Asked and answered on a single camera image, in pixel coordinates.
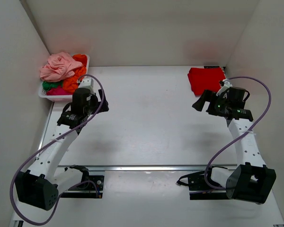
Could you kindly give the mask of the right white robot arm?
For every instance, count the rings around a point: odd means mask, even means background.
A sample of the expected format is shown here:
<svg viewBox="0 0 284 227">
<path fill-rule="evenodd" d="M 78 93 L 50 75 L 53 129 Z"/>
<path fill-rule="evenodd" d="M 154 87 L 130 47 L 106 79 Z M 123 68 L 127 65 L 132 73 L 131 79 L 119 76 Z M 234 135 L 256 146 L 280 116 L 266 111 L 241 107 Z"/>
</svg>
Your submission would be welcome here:
<svg viewBox="0 0 284 227">
<path fill-rule="evenodd" d="M 267 167 L 259 152 L 253 132 L 255 121 L 251 111 L 245 109 L 249 96 L 247 90 L 239 87 L 221 88 L 218 92 L 205 90 L 192 107 L 202 111 L 209 102 L 207 113 L 225 118 L 233 137 L 222 150 L 234 145 L 236 151 L 236 169 L 230 171 L 209 165 L 204 172 L 203 185 L 207 189 L 224 190 L 228 199 L 263 204 L 274 185 L 276 173 Z"/>
</svg>

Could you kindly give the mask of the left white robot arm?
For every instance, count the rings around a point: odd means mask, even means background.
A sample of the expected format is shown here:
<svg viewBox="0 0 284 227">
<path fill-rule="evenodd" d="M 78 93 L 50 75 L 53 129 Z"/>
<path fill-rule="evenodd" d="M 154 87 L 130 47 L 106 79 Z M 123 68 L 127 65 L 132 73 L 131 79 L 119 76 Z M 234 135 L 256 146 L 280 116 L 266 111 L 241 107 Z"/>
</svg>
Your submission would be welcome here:
<svg viewBox="0 0 284 227">
<path fill-rule="evenodd" d="M 89 175 L 83 166 L 72 165 L 59 175 L 55 171 L 87 122 L 109 110 L 104 90 L 98 92 L 99 97 L 88 88 L 76 89 L 72 101 L 62 110 L 52 140 L 34 155 L 35 161 L 26 171 L 17 171 L 11 190 L 16 190 L 20 202 L 50 210 L 58 197 L 73 185 L 88 186 Z"/>
</svg>

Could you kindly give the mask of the orange t shirt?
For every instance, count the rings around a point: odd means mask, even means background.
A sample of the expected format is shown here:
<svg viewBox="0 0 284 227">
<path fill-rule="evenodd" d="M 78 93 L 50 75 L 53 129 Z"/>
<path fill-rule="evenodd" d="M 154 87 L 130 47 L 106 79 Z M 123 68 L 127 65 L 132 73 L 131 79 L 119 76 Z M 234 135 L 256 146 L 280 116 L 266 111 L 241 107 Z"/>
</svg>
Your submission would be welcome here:
<svg viewBox="0 0 284 227">
<path fill-rule="evenodd" d="M 85 75 L 87 72 L 87 61 L 88 58 L 84 54 L 76 54 L 72 57 L 75 61 L 79 61 L 83 64 L 82 67 L 76 68 L 73 70 L 74 75 L 70 78 L 67 78 L 63 81 L 62 88 L 68 94 L 73 94 L 75 90 L 79 87 L 77 80 L 80 76 Z"/>
</svg>

